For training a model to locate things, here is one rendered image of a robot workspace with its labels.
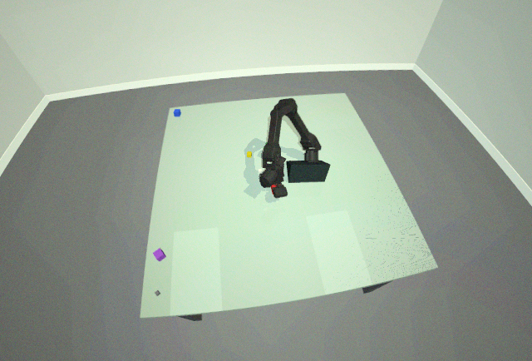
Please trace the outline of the purple cube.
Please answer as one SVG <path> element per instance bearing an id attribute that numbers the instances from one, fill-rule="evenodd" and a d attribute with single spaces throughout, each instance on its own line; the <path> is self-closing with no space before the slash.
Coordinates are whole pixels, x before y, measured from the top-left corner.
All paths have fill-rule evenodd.
<path id="1" fill-rule="evenodd" d="M 157 251 L 154 251 L 153 255 L 158 259 L 159 262 L 166 257 L 163 250 L 160 248 Z"/>

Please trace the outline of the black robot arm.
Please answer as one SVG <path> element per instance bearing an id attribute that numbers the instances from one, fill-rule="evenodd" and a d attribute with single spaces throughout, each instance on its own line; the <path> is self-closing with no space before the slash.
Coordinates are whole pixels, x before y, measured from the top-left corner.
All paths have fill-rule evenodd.
<path id="1" fill-rule="evenodd" d="M 286 158 L 281 156 L 281 147 L 279 145 L 279 137 L 281 131 L 282 117 L 286 115 L 289 117 L 298 133 L 301 136 L 300 143 L 305 153 L 306 162 L 319 162 L 318 151 L 321 150 L 321 145 L 317 137 L 309 131 L 304 121 L 298 114 L 298 107 L 293 98 L 282 99 L 270 112 L 270 126 L 268 133 L 268 142 L 263 151 L 263 168 L 266 170 L 259 175 L 260 183 L 263 188 L 274 185 L 278 176 L 283 174 L 284 162 Z M 315 149 L 311 149 L 311 148 Z M 269 164 L 267 162 L 272 162 Z"/>

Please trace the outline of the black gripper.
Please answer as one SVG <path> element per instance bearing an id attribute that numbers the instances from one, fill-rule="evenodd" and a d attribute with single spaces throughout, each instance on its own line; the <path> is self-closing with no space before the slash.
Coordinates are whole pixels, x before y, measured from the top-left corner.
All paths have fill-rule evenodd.
<path id="1" fill-rule="evenodd" d="M 273 194 L 274 194 L 274 198 L 281 198 L 281 197 L 286 197 L 288 195 L 288 192 L 287 192 L 287 189 L 284 185 L 282 185 L 282 182 L 284 182 L 284 173 L 280 176 L 278 176 L 278 178 L 276 179 L 276 181 L 274 182 L 274 185 L 276 187 L 272 188 L 273 189 Z"/>

